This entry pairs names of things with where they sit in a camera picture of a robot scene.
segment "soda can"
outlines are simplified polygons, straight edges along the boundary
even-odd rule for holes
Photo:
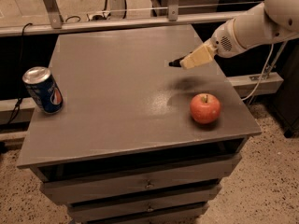
[[[47,114],[58,112],[64,103],[63,96],[49,68],[33,67],[22,80],[37,106]]]

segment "gray tabletop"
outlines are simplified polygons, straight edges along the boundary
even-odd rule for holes
[[[202,41],[190,25],[60,35],[50,69],[61,112],[36,108],[20,168],[187,146],[261,133],[216,62],[188,71],[168,63]],[[211,125],[195,123],[194,95],[222,104]]]

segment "floor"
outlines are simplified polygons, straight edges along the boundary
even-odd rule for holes
[[[149,0],[128,1],[132,8],[149,7]],[[64,17],[85,16],[86,11],[102,7],[103,0],[58,0],[58,3]],[[29,21],[49,23],[42,6],[41,0],[0,0],[0,27],[20,26]],[[34,7],[34,13],[28,7]],[[206,213],[181,224],[299,223],[299,135],[286,139],[264,103],[251,106],[250,112],[263,133],[245,144],[242,161],[221,181],[222,190],[209,202]],[[17,149],[0,156],[0,223],[67,224],[71,219],[66,209],[41,194],[40,182],[30,171],[16,168],[18,155]]]
[[[263,133],[245,144],[242,161],[223,178],[206,213],[180,224],[299,223],[299,134],[285,138],[263,103],[250,112]],[[67,224],[66,209],[41,194],[30,171],[15,167],[18,155],[19,150],[10,150],[0,156],[0,223]]]

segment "apple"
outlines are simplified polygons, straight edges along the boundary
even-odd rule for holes
[[[193,119],[200,124],[215,121],[221,113],[221,103],[212,94],[200,93],[190,102],[190,112]]]

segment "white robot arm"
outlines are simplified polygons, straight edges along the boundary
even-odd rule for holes
[[[214,55],[230,58],[262,44],[295,38],[299,38],[299,0],[264,0],[217,28],[180,65],[189,69],[211,62]]]

